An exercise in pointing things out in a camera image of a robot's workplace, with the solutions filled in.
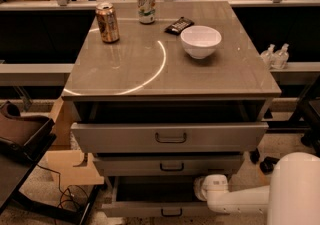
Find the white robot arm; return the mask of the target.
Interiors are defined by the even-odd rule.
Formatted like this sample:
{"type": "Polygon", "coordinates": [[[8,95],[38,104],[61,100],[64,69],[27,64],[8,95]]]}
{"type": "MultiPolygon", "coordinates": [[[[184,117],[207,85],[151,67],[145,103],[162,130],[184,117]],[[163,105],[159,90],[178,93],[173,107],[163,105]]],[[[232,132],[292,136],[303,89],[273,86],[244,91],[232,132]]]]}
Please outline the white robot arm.
{"type": "Polygon", "coordinates": [[[267,186],[229,191],[225,175],[194,181],[196,197],[223,214],[266,214],[267,225],[320,225],[320,158],[294,152],[274,167],[267,186]]]}

